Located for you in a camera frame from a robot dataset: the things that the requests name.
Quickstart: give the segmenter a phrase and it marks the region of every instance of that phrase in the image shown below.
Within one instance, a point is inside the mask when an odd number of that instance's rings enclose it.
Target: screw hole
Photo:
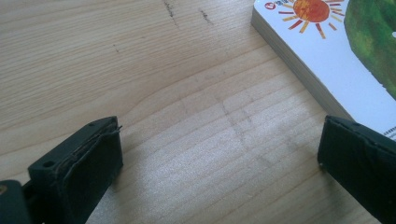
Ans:
[[[49,168],[49,167],[53,166],[54,164],[55,164],[55,162],[53,162],[53,161],[46,161],[43,163],[43,166],[46,168]]]

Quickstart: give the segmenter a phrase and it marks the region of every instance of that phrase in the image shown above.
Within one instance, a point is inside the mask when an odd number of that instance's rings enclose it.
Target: light wood surface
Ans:
[[[88,223],[376,223],[316,156],[326,113],[253,0],[0,0],[0,179],[116,115]]]

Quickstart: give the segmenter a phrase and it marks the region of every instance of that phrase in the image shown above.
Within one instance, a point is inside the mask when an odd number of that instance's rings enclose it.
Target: children's book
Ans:
[[[396,140],[396,0],[256,0],[252,25],[329,114]]]

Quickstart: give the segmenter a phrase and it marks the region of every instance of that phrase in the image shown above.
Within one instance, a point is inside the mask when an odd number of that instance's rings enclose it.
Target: sun illustration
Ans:
[[[279,11],[279,14],[290,14],[292,16],[284,18],[283,21],[297,20],[291,27],[290,30],[298,27],[301,23],[304,23],[300,29],[302,34],[310,22],[314,22],[321,37],[326,39],[326,35],[323,33],[321,24],[329,19],[329,16],[339,22],[343,20],[340,17],[345,15],[342,13],[342,9],[337,7],[341,6],[341,2],[344,0],[289,0],[292,6],[289,4],[283,4],[283,7],[292,8],[293,11]],[[329,26],[336,31],[337,28],[329,22]]]

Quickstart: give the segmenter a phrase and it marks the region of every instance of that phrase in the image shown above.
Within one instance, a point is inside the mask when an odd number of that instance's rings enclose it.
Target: green illustration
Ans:
[[[349,0],[345,27],[352,51],[396,100],[396,0]]]

